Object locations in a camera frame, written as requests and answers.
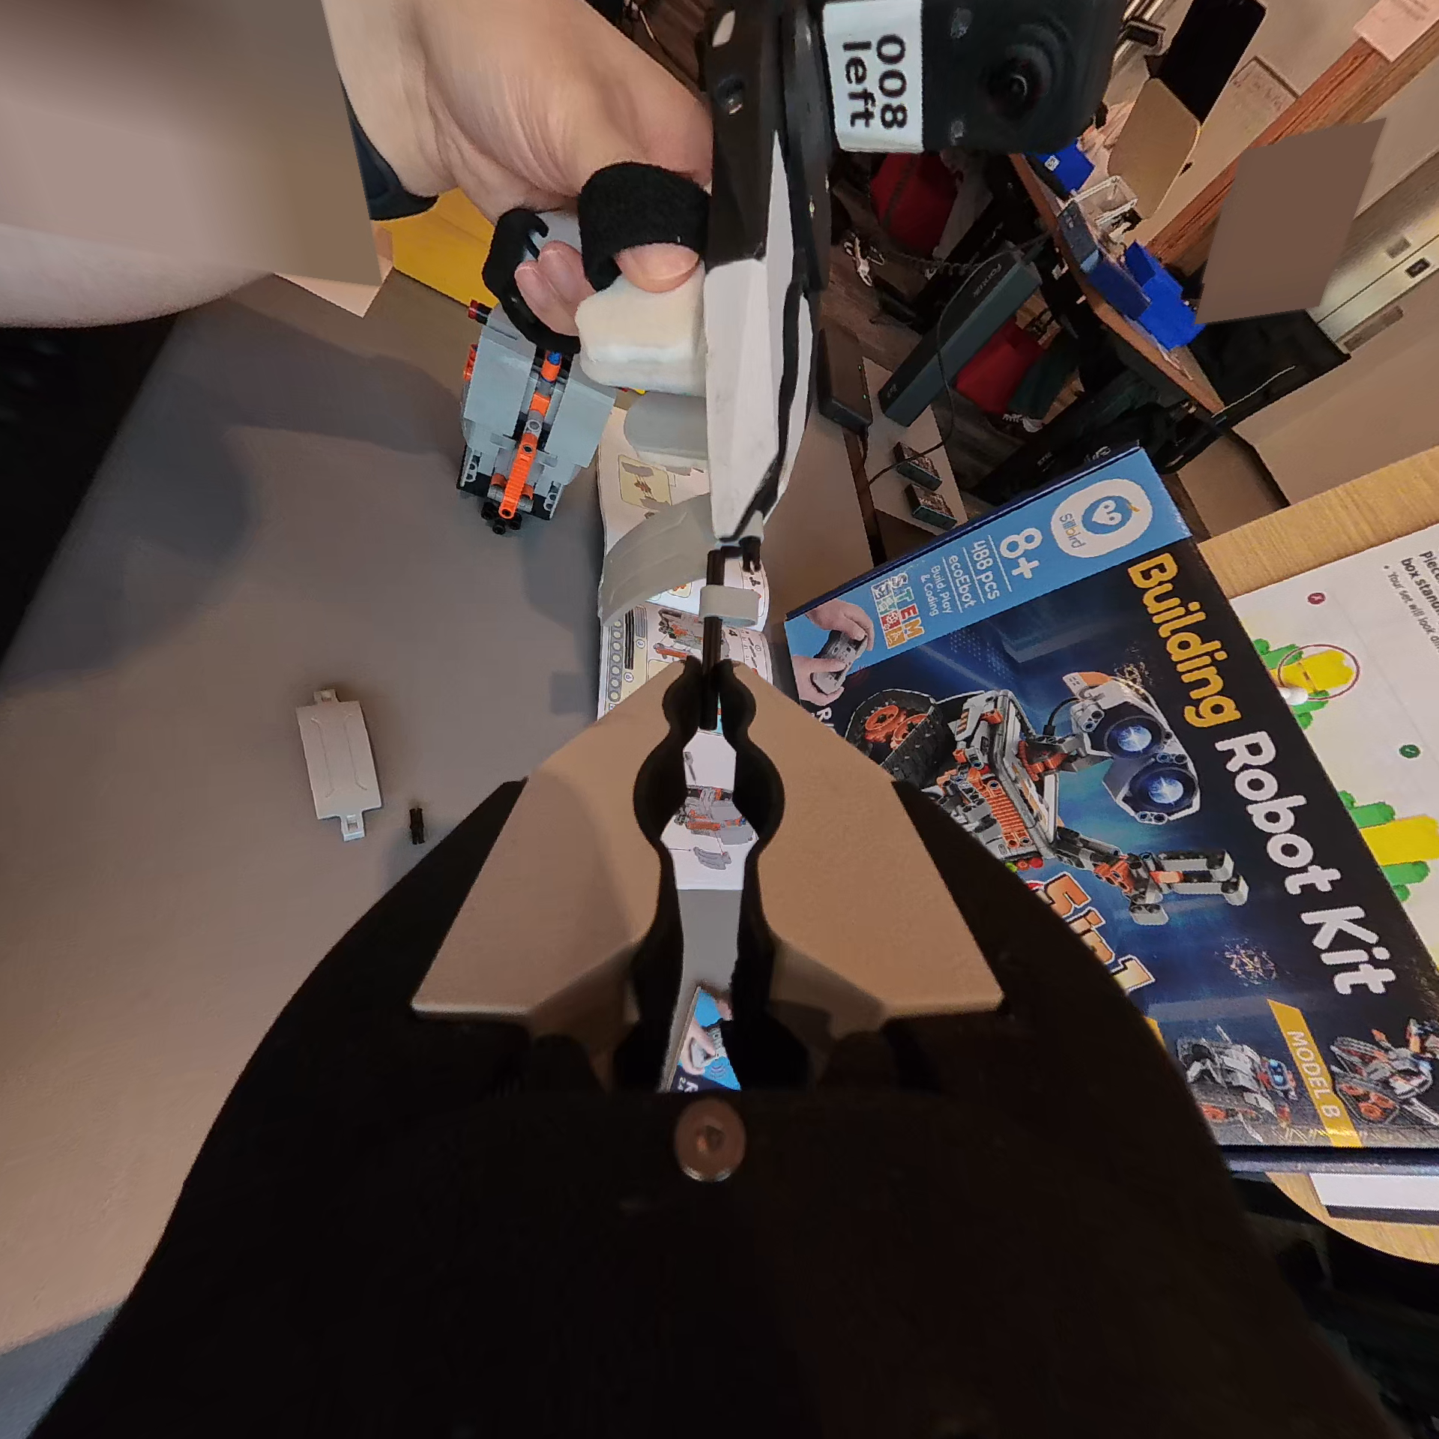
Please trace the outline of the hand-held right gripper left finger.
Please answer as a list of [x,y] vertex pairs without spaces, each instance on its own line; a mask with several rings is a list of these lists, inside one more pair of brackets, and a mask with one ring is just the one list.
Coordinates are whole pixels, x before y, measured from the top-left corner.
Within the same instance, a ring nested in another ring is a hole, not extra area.
[[412,1005],[574,1037],[661,1089],[684,982],[663,831],[689,796],[699,665],[668,665],[537,769]]

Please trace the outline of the black axle with grey piece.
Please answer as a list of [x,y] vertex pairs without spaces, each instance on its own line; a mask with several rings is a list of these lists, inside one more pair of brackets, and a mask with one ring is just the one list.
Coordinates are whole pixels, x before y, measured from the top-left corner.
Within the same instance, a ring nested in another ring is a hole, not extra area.
[[701,728],[717,728],[717,688],[714,665],[725,659],[725,622],[717,613],[719,590],[725,588],[728,551],[725,545],[712,548],[708,556],[705,584],[701,590],[701,622],[703,622],[703,649],[701,649]]

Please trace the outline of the person's left hand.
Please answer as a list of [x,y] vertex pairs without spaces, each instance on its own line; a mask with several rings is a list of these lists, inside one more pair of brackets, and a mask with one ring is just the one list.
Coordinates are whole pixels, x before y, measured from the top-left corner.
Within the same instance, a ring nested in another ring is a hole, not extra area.
[[712,184],[701,101],[588,1],[324,1],[366,129],[368,97],[415,104],[416,192],[461,187],[491,220],[571,211],[598,174],[642,164]]

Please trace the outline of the blue robot kit box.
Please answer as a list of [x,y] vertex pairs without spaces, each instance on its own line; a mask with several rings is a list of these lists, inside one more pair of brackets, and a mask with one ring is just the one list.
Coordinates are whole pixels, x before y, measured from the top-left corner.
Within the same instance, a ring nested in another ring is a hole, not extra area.
[[1225,1146],[1436,1152],[1436,961],[1133,447],[787,613],[818,720],[1140,1007]]

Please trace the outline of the white instruction sheet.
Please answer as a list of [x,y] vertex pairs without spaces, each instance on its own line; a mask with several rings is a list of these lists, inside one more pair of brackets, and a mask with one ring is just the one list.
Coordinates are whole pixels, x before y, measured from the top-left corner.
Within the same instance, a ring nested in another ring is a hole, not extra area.
[[[603,579],[629,535],[653,519],[668,519],[681,503],[708,498],[708,471],[699,459],[642,452],[625,432],[629,411],[617,405],[606,422],[595,475],[606,530]],[[766,569],[746,569],[740,558],[728,563],[728,584],[757,596],[751,623],[728,623],[725,656],[774,677],[763,627],[772,610]],[[606,717],[651,677],[703,656],[705,627],[701,590],[705,569],[642,599],[628,612],[606,613],[599,649],[599,706]],[[723,728],[699,728],[684,748],[685,792],[663,827],[681,890],[743,890],[745,863],[757,831],[735,801],[735,748]]]

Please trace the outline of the yellow storage bin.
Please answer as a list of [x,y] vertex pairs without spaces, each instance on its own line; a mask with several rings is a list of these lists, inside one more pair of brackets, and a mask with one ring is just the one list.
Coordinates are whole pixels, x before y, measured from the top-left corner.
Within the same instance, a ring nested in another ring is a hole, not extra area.
[[483,268],[492,246],[494,225],[461,187],[450,187],[437,202],[412,217],[374,223],[374,235],[389,239],[395,268],[432,290],[467,307],[473,300],[494,305]]

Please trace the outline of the white sheet with green figures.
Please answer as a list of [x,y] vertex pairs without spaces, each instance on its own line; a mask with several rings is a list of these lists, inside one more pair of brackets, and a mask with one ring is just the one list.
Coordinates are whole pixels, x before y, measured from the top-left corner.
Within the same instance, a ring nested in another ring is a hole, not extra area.
[[1233,612],[1416,928],[1436,929],[1436,525]]

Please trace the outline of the clear plastic box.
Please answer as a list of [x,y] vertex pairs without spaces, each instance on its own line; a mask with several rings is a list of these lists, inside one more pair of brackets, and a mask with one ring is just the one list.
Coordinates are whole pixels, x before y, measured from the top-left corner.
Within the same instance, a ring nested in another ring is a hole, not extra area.
[[1126,235],[1140,225],[1139,196],[1123,176],[1106,176],[1067,197],[1056,220],[1071,256],[1090,268],[1100,256],[1123,256]]

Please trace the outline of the red bag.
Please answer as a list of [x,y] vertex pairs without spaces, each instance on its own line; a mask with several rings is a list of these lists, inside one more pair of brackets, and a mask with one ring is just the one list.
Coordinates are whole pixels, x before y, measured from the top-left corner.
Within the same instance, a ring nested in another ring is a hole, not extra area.
[[869,196],[882,232],[902,250],[930,256],[945,235],[958,187],[942,154],[887,154]]

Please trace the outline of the grey flat panel piece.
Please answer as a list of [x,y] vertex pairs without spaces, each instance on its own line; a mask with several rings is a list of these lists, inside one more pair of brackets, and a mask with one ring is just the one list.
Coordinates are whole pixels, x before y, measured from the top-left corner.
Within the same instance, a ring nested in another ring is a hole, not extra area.
[[362,705],[322,688],[297,721],[316,818],[336,819],[342,842],[366,838],[366,815],[382,808],[382,788]]

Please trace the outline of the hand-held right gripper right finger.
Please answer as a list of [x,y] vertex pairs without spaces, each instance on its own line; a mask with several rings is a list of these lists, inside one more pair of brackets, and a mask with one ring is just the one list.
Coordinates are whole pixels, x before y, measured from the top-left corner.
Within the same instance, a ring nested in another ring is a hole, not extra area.
[[725,1046],[745,1089],[806,1089],[828,1037],[990,1015],[1004,990],[898,786],[746,665],[719,665],[746,856]]

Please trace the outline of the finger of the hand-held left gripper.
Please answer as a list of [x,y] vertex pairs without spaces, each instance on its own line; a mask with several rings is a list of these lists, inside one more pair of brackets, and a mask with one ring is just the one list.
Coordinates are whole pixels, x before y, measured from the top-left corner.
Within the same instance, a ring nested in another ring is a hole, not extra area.
[[714,541],[763,535],[763,482],[781,449],[810,305],[781,262],[728,262],[705,278],[708,471]]
[[772,475],[763,482],[763,525],[768,525],[793,468],[798,449],[806,437],[809,418],[814,411],[814,384],[816,384],[816,332],[804,329],[798,340],[796,382],[781,393],[781,449],[772,464]]

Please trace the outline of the grey desk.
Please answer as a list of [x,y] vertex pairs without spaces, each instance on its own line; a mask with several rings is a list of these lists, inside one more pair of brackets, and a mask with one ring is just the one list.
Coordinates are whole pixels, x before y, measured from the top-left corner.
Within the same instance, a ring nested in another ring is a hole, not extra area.
[[[227,1092],[342,933],[598,717],[603,522],[458,491],[477,328],[270,278],[185,316],[2,665],[2,1350],[125,1299]],[[362,705],[318,819],[297,710]]]

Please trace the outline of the grey orange toy robot assembly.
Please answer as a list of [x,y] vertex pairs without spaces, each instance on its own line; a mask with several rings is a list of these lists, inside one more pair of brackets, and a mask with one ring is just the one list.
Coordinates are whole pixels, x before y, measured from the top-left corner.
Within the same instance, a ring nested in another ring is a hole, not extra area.
[[593,382],[576,356],[533,344],[503,305],[473,300],[471,317],[481,332],[462,376],[458,488],[510,535],[553,519],[566,487],[595,459],[617,389]]

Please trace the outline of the dark wrist band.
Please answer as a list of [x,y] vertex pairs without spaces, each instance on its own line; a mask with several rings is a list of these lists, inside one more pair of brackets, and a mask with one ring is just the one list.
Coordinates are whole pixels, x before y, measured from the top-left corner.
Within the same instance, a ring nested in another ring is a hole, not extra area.
[[416,118],[407,96],[368,97],[368,115],[382,123],[382,143],[366,129],[346,86],[342,96],[369,220],[395,223],[433,211],[438,196],[412,191],[407,176],[395,167],[395,157],[400,157],[412,172],[412,162],[424,157],[424,151],[416,151]]

